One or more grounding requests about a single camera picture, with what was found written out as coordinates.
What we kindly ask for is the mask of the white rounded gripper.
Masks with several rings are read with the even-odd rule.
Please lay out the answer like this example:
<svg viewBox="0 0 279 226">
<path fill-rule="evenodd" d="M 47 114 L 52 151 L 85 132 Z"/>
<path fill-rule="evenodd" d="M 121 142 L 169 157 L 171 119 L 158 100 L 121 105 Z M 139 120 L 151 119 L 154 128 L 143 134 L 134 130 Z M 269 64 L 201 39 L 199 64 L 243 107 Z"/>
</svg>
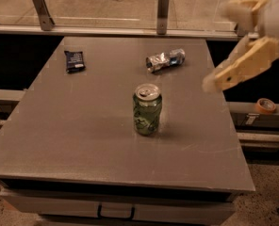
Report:
<svg viewBox="0 0 279 226">
<path fill-rule="evenodd" d="M 279 58 L 279 0 L 230 0 L 222 5 L 221 14 L 247 32 L 254 31 L 258 23 L 259 34 L 267 37 L 243 37 L 228 58 L 204 78 L 202 88 L 207 93 L 252 79 Z"/>
</svg>

